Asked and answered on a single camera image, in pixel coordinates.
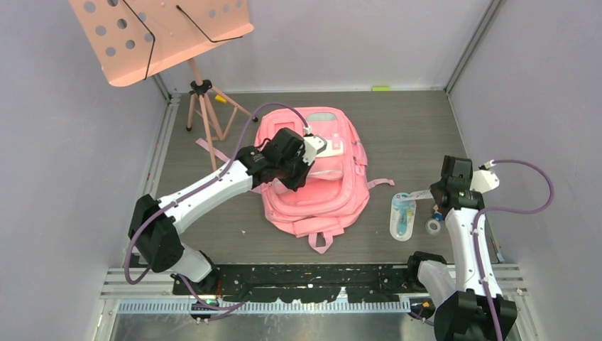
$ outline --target music stand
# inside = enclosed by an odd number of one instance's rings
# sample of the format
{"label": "music stand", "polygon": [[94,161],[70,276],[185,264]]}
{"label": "music stand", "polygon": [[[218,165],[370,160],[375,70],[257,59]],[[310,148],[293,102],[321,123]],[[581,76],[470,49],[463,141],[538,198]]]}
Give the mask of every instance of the music stand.
{"label": "music stand", "polygon": [[[217,169],[211,129],[223,141],[237,110],[251,113],[203,80],[195,57],[250,33],[246,0],[70,0],[110,85],[125,87],[187,61],[195,81],[187,130],[192,129],[195,102],[201,107],[213,169]],[[207,92],[211,90],[234,106],[221,130]]]}

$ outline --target gray wood surface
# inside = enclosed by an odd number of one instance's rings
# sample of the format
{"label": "gray wood surface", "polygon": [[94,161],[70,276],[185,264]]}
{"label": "gray wood surface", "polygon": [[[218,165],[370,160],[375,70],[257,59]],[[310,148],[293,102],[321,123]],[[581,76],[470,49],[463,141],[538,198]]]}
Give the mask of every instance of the gray wood surface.
{"label": "gray wood surface", "polygon": [[[442,254],[452,261],[447,231],[433,237],[424,228],[432,213],[433,201],[418,202],[410,240],[398,242],[389,233],[392,196],[428,189],[439,180],[444,155],[465,156],[445,93],[270,93],[233,94],[232,98],[250,111],[264,102],[342,110],[354,123],[368,154],[368,180],[390,178],[395,181],[395,187],[380,185],[372,189],[368,206],[357,222],[345,229],[343,235],[335,237],[323,255],[309,247],[307,238],[297,239],[268,222],[260,196],[253,193],[234,197],[201,217],[182,235],[184,243],[203,250],[216,263],[405,263],[417,250]],[[195,116],[191,132],[185,129],[188,105],[189,97],[183,96],[158,196],[176,192],[212,171],[209,153],[195,143],[205,135],[201,118]],[[214,107],[225,128],[231,106],[214,102]],[[237,114],[226,140],[215,143],[226,155],[234,151],[246,119],[246,115]],[[244,145],[253,143],[255,133],[256,126],[252,125]]]}

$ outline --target white wall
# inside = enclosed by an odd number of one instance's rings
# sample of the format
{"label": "white wall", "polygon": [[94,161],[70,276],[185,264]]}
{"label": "white wall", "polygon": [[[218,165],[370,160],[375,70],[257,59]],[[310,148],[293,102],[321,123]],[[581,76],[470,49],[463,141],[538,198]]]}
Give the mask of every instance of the white wall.
{"label": "white wall", "polygon": [[[602,334],[601,13],[599,0],[507,1],[451,96],[475,161],[532,161],[556,185],[541,214],[489,217],[535,298],[541,340]],[[497,173],[502,185],[487,205],[545,201],[534,172],[499,166]]]}
{"label": "white wall", "polygon": [[[204,77],[235,92],[443,88],[488,4],[250,0],[255,30],[197,60]],[[164,73],[176,91],[190,90],[185,63]]]}
{"label": "white wall", "polygon": [[0,338],[89,340],[163,98],[106,83],[68,1],[2,1],[0,41]]}

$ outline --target pink backpack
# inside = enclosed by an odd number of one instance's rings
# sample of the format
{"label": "pink backpack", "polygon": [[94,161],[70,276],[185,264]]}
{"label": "pink backpack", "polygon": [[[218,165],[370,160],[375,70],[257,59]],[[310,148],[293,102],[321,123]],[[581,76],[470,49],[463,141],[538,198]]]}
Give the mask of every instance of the pink backpack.
{"label": "pink backpack", "polygon": [[[369,189],[392,180],[366,180],[368,159],[358,134],[345,114],[329,107],[296,108],[312,126],[313,134],[328,142],[325,152],[316,158],[304,187],[288,190],[275,180],[261,185],[266,218],[278,229],[296,237],[309,236],[310,246],[320,254],[332,245],[332,237],[353,224],[370,198]],[[265,115],[255,145],[274,137],[278,129],[290,128],[301,136],[303,123],[289,109]],[[316,245],[322,233],[326,245]]]}

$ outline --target roll of tape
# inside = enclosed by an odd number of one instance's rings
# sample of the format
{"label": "roll of tape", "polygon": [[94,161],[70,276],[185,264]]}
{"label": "roll of tape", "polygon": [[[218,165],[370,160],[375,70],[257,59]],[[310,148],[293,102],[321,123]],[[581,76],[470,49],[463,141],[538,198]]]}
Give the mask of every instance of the roll of tape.
{"label": "roll of tape", "polygon": [[427,220],[425,227],[427,229],[427,232],[429,232],[429,234],[432,234],[433,236],[436,236],[439,233],[441,233],[441,223],[436,221],[435,219]]}

